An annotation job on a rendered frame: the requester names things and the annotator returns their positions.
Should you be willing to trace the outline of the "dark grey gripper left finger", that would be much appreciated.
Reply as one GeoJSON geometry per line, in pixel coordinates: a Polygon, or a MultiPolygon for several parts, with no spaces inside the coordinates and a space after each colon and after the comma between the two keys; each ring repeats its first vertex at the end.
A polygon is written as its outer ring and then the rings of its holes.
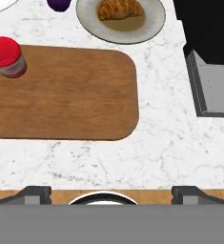
{"type": "Polygon", "coordinates": [[[28,186],[19,193],[0,199],[6,205],[50,205],[51,186],[28,186]]]}

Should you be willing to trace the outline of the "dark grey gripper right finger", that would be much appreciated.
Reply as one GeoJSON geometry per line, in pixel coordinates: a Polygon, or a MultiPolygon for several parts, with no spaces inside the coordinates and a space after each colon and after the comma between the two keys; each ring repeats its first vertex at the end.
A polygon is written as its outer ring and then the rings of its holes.
{"type": "Polygon", "coordinates": [[[224,204],[224,199],[207,195],[196,186],[173,186],[173,205],[215,205],[224,204]]]}

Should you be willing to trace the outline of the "brown wooden cutting board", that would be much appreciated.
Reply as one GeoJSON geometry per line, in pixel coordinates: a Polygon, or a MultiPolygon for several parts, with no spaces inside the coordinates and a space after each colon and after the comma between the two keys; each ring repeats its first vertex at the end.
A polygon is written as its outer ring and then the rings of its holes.
{"type": "Polygon", "coordinates": [[[138,118],[136,68],[121,51],[24,46],[28,68],[0,74],[0,138],[119,140],[138,118]]]}

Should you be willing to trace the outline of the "red-lidded jam jar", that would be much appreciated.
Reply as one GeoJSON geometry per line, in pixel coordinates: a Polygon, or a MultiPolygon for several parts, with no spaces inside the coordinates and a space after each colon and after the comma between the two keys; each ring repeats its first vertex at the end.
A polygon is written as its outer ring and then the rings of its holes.
{"type": "Polygon", "coordinates": [[[12,38],[0,36],[0,73],[7,78],[17,78],[27,70],[20,45],[12,38]]]}

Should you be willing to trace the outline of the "golden brown croissant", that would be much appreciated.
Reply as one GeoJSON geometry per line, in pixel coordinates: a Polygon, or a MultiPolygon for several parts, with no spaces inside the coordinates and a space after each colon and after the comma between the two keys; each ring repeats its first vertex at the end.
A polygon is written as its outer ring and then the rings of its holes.
{"type": "Polygon", "coordinates": [[[140,17],[144,9],[136,0],[103,0],[97,11],[101,21],[140,17]]]}

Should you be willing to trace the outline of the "black and white round object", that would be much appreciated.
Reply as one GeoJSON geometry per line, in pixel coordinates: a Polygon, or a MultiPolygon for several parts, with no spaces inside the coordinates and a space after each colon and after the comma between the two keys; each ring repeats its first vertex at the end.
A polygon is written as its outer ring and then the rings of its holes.
{"type": "Polygon", "coordinates": [[[96,191],[85,193],[70,202],[70,205],[136,205],[130,197],[116,192],[96,191]]]}

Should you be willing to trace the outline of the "black and grey appliance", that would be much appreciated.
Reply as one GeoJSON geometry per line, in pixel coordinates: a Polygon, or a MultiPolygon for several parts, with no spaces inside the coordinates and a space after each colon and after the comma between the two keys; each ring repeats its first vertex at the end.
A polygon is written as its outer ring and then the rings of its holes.
{"type": "Polygon", "coordinates": [[[173,0],[195,113],[224,117],[224,0],[173,0]]]}

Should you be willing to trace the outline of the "grey round plate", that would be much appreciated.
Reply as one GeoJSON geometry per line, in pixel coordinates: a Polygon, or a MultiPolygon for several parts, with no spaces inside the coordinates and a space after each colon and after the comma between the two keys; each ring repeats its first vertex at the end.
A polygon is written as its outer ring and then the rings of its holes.
{"type": "Polygon", "coordinates": [[[100,21],[102,0],[77,0],[76,15],[83,28],[92,35],[114,44],[138,44],[154,38],[162,30],[166,12],[160,0],[136,0],[144,9],[140,17],[100,21]]]}

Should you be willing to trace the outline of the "purple round cup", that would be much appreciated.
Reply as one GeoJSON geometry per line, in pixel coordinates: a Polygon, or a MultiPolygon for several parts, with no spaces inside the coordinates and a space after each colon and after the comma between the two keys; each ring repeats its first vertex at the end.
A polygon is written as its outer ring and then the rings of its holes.
{"type": "Polygon", "coordinates": [[[64,12],[69,8],[71,0],[47,0],[47,3],[54,11],[64,12]]]}

